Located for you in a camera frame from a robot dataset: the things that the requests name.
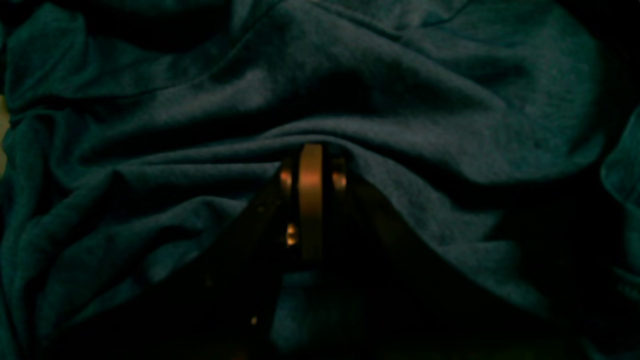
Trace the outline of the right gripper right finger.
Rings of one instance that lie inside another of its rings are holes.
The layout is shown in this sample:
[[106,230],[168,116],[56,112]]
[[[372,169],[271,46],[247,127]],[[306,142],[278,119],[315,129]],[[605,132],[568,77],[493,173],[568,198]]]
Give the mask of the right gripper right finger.
[[322,152],[322,265],[354,282],[371,360],[586,359],[566,330],[455,269],[330,150]]

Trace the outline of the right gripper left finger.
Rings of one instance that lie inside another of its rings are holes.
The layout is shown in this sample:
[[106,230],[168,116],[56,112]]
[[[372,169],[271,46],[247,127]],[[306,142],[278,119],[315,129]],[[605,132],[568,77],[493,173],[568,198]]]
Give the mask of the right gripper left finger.
[[260,360],[288,259],[294,162],[200,255],[121,305],[70,326],[52,360]]

